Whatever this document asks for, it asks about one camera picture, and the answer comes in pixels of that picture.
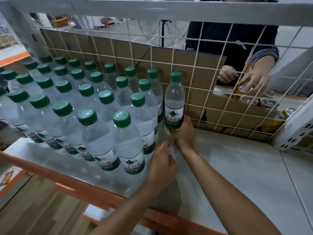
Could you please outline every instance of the person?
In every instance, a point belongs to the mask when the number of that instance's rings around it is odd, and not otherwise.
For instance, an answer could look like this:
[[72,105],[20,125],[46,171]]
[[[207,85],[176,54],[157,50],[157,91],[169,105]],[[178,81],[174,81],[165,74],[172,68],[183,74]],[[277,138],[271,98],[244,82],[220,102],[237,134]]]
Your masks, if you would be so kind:
[[[194,147],[194,127],[188,115],[185,115],[179,131],[173,128],[169,130],[228,234],[281,235],[252,201],[197,153]],[[175,178],[176,163],[169,153],[170,143],[171,139],[168,139],[156,145],[146,181],[121,206],[103,219],[91,235],[124,235],[133,231],[153,199]]]
[[[200,1],[258,1],[277,2],[276,0],[200,0]],[[187,38],[199,39],[202,22],[190,22]],[[226,41],[231,24],[230,23],[208,23],[204,22],[201,39]],[[237,43],[227,43],[223,55],[226,61],[218,76],[218,85],[235,86],[240,76],[237,72],[245,70],[247,60],[250,60],[250,52],[253,48],[251,44],[256,43],[264,29],[264,25],[233,24],[228,41]],[[250,95],[255,95],[268,80],[268,75],[275,62],[279,59],[278,48],[275,47],[277,26],[266,26],[260,40],[253,51],[251,67],[244,75],[239,85],[247,83],[247,89],[253,90]],[[186,40],[184,49],[197,51],[198,40]],[[199,52],[221,55],[224,43],[211,41],[200,41]]]

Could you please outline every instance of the green bottle cap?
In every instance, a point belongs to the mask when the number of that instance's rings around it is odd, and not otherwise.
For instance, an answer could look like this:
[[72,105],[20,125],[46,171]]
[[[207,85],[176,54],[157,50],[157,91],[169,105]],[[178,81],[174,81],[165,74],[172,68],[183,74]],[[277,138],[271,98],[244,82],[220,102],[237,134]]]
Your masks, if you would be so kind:
[[38,66],[38,63],[30,60],[30,61],[25,61],[23,62],[24,67],[26,67],[28,70],[34,70]]
[[128,86],[128,80],[126,77],[117,77],[115,79],[115,84],[118,88],[124,88]]
[[70,65],[71,67],[73,67],[73,68],[77,68],[77,67],[80,66],[80,62],[79,62],[78,59],[69,59],[69,60],[68,60],[68,63],[69,63],[69,65]]
[[171,82],[181,82],[182,74],[180,72],[172,72],[171,74]]
[[151,83],[148,79],[141,79],[139,81],[139,90],[147,91],[151,89]]
[[85,68],[87,70],[94,70],[94,69],[96,69],[96,64],[94,61],[86,61],[85,62]]
[[159,75],[159,73],[158,73],[156,68],[150,68],[147,70],[148,78],[155,79],[158,77],[158,75]]
[[3,96],[7,93],[7,91],[3,88],[3,87],[0,87],[0,96]]
[[55,68],[53,69],[53,71],[54,71],[58,76],[64,76],[64,75],[68,74],[68,70],[67,70],[66,67],[64,67],[64,66],[55,67]]
[[126,76],[128,77],[133,77],[136,75],[136,69],[134,67],[127,67],[125,69],[125,72],[126,72]]
[[127,111],[117,111],[113,115],[113,121],[116,127],[125,128],[131,124],[131,116]]
[[104,69],[106,73],[113,73],[115,71],[113,63],[104,64]]
[[29,98],[29,94],[21,89],[14,90],[8,93],[7,96],[15,103],[26,101]]
[[99,100],[102,104],[111,104],[114,101],[114,95],[110,90],[104,90],[99,93]]
[[9,70],[9,71],[1,72],[0,75],[3,77],[4,80],[10,81],[10,80],[15,79],[15,77],[17,76],[17,73],[12,70]]
[[27,73],[18,75],[16,79],[22,85],[25,85],[34,81],[33,78]]
[[64,117],[73,112],[73,107],[69,102],[56,102],[52,106],[52,110],[60,117]]
[[66,58],[61,57],[61,56],[54,58],[54,60],[57,64],[60,64],[60,65],[64,65],[67,63]]
[[91,79],[94,83],[99,83],[103,81],[103,75],[101,72],[94,72],[90,74]]
[[71,72],[71,75],[74,79],[79,80],[85,77],[85,73],[81,69],[75,69]]
[[46,95],[39,94],[34,95],[29,98],[29,102],[35,107],[36,109],[41,109],[50,104],[50,100]]
[[94,87],[90,84],[83,84],[79,86],[79,92],[82,96],[91,96],[95,93]]
[[146,97],[142,93],[134,93],[131,95],[131,104],[135,107],[141,107],[146,103]]
[[53,86],[53,81],[49,77],[41,77],[37,80],[37,83],[42,89],[47,89]]
[[56,86],[57,90],[61,93],[66,93],[66,92],[69,92],[73,89],[72,84],[66,80],[57,81],[57,82],[55,82],[54,85]]
[[52,62],[52,57],[50,55],[47,55],[47,56],[43,56],[42,58],[40,58],[40,60],[43,63],[50,63]]
[[51,67],[47,64],[38,65],[37,69],[42,74],[52,72]]
[[78,121],[84,126],[90,126],[97,122],[97,114],[92,109],[80,110],[77,114]]

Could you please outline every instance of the wooden floor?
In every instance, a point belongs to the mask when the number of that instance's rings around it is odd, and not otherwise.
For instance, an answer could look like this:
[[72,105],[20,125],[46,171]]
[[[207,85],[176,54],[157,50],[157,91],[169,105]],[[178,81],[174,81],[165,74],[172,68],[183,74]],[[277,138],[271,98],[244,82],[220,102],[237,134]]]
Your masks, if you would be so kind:
[[61,194],[34,175],[0,211],[0,234],[85,235],[95,227],[82,214],[88,204]]

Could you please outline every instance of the person in black shirt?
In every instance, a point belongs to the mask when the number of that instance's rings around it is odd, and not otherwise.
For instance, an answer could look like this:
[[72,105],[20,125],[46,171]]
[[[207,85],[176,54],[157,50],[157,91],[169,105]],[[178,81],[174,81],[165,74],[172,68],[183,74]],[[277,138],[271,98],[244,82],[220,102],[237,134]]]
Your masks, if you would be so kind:
[[[200,0],[200,1],[259,1],[259,2],[277,2],[276,0]],[[190,22],[187,38],[198,39],[200,37],[202,22]],[[230,23],[208,23],[203,24],[201,39],[226,41]],[[226,86],[235,86],[237,77],[240,76],[237,72],[244,71],[245,64],[249,54],[253,48],[251,44],[256,43],[260,34],[264,29],[264,25],[250,24],[233,24],[233,28],[229,35],[228,41],[238,42],[227,43],[223,55],[226,56],[226,61],[222,67],[219,76],[218,84]],[[267,81],[268,75],[272,70],[275,62],[279,59],[278,48],[275,45],[278,26],[267,26],[259,40],[260,44],[253,51],[251,59],[251,67],[247,74],[244,75],[239,85],[247,84],[247,88],[252,87],[250,95],[255,95],[261,88],[263,83]],[[221,55],[224,43],[211,41],[200,41],[199,52]],[[196,51],[198,48],[197,40],[186,40],[184,49],[188,51]]]

